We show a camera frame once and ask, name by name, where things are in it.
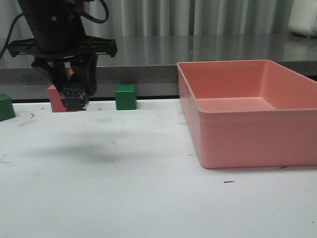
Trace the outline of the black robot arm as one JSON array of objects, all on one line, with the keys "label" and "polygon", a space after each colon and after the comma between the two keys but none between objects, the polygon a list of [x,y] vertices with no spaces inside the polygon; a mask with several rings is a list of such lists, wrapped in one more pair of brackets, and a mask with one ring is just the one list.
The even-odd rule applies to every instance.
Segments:
[{"label": "black robot arm", "polygon": [[80,0],[20,0],[19,6],[33,38],[12,41],[12,57],[32,55],[32,68],[47,77],[59,92],[77,87],[87,96],[97,90],[98,55],[115,57],[114,39],[88,36],[81,18],[104,23],[87,14]]}]

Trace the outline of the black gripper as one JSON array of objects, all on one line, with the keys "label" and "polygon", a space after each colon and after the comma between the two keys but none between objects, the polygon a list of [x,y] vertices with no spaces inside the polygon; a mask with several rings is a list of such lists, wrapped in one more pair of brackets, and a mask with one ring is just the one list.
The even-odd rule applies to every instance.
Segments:
[{"label": "black gripper", "polygon": [[114,57],[117,45],[114,39],[88,36],[85,33],[81,17],[93,23],[104,23],[85,12],[39,12],[23,13],[33,38],[11,41],[6,49],[12,57],[33,55],[36,58],[31,67],[47,78],[61,92],[68,82],[65,65],[61,60],[80,57],[70,63],[73,71],[70,84],[84,89],[88,96],[97,90],[97,55]]}]

